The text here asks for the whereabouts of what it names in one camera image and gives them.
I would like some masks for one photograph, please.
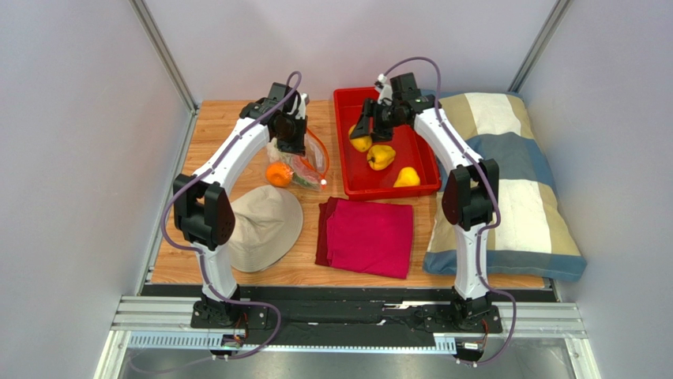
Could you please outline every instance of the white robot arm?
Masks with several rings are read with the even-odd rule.
[[[275,83],[268,98],[248,104],[234,130],[211,159],[192,177],[180,175],[174,181],[174,192],[177,192],[194,176],[209,171],[175,202],[175,226],[192,247],[203,252],[204,257],[199,259],[204,276],[203,294],[212,300],[220,301],[221,296],[231,298],[238,287],[228,253],[228,239],[234,230],[235,217],[227,194],[243,169],[271,138],[276,137],[282,152],[305,152],[306,105],[309,103],[305,93],[297,94],[288,101],[289,105],[281,108],[282,111],[278,110],[250,127],[289,90],[287,85]],[[204,198],[203,205],[198,198]]]
[[[455,324],[459,328],[472,328],[491,308],[485,277],[487,230],[481,233],[479,243],[477,238],[478,231],[492,221],[494,211],[474,163],[479,164],[485,173],[496,199],[498,165],[492,159],[482,160],[465,143],[451,126],[444,110],[435,110],[434,96],[421,94],[412,73],[393,77],[390,84],[381,74],[374,87],[380,94],[378,100],[365,99],[362,114],[350,138],[370,135],[373,141],[390,141],[394,127],[410,125],[430,145],[449,173],[442,210],[448,221],[456,226],[457,277],[454,290],[460,301],[455,302],[458,314]],[[483,281],[479,272],[484,273]]]

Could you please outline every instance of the white wall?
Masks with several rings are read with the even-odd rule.
[[[188,114],[127,1],[0,25],[0,377],[91,377]]]
[[[671,377],[673,3],[575,1],[524,83],[588,267],[562,283],[605,378]]]
[[[555,0],[147,0],[198,102],[259,99],[298,69],[329,99],[413,55],[435,59],[447,91],[505,91]],[[434,72],[419,63],[419,85]]]

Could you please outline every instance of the red plastic container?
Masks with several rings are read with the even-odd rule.
[[[348,140],[348,130],[358,122],[363,101],[367,97],[377,99],[378,92],[372,87],[334,91],[341,174],[344,177],[344,192],[348,198],[365,201],[426,196],[437,192],[442,182],[434,153],[426,141],[409,126],[398,126],[392,141],[380,143],[392,146],[397,152],[393,163],[381,171],[372,170],[367,162],[367,154],[353,148]],[[403,167],[414,167],[420,177],[419,186],[393,187]]]

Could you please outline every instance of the pillow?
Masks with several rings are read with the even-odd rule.
[[[464,93],[439,100],[446,117],[468,145],[500,166],[498,205],[502,223],[488,233],[487,272],[531,274],[577,281],[586,267],[565,220],[558,213],[554,178],[533,136],[521,98]],[[423,271],[456,274],[456,238],[442,212],[442,188]]]

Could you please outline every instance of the wooden surface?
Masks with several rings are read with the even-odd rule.
[[[220,147],[239,118],[239,112],[248,101],[207,101],[199,114],[194,136],[185,166],[185,174],[192,174]],[[414,206],[414,245],[412,263],[406,280],[385,278],[369,274],[347,272],[314,264],[316,239],[318,236],[318,204],[330,196],[346,198],[341,180],[339,146],[334,118],[334,107],[329,101],[314,101],[308,106],[309,128],[322,139],[329,150],[331,167],[327,175],[328,185],[323,192],[290,186],[288,189],[297,196],[304,212],[304,226],[299,240],[290,252],[278,263],[263,272],[244,273],[234,270],[234,276],[241,284],[263,285],[313,285],[344,287],[450,287],[453,276],[433,276],[423,272],[423,255],[426,252],[432,232],[435,202],[434,195],[396,199],[385,202],[410,204]],[[229,195],[233,201],[244,193],[265,184],[266,152],[260,151],[246,167]],[[182,235],[168,222],[170,236],[183,242]],[[489,275],[489,281],[496,287],[542,287],[543,281],[536,276]],[[153,283],[201,283],[196,256],[193,252],[177,250],[162,243],[156,261]]]

